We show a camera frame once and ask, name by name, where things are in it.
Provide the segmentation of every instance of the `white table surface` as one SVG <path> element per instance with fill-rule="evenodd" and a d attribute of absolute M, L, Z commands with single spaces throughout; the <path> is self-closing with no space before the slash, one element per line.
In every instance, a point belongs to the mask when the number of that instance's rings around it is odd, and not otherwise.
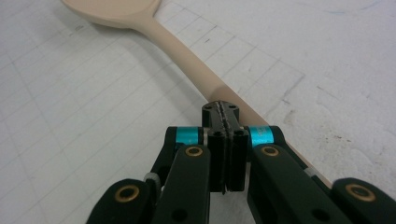
<path fill-rule="evenodd" d="M 328 179 L 396 198 L 394 0 L 165 0 L 156 18 Z M 0 0 L 0 222 L 84 223 L 205 103 L 142 35 Z M 245 192 L 212 194 L 210 218 L 254 223 Z"/>

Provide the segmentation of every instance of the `grid paper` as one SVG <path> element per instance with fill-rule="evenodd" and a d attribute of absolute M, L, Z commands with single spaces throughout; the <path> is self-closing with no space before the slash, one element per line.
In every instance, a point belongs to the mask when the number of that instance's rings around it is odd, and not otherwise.
<path fill-rule="evenodd" d="M 156 19 L 331 181 L 396 197 L 392 1 L 166 0 Z M 0 0 L 0 222 L 84 223 L 142 179 L 201 94 L 141 34 L 56 0 Z M 212 193 L 211 223 L 254 223 L 246 193 Z"/>

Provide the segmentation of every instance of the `spoon handle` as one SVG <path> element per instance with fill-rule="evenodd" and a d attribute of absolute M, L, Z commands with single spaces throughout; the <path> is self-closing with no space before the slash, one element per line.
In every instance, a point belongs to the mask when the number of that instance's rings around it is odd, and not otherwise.
<path fill-rule="evenodd" d="M 242 125 L 267 125 L 267 122 L 227 86 L 190 49 L 152 17 L 147 16 L 134 29 L 162 49 L 195 85 L 208 102 L 222 100 L 238 105 Z"/>

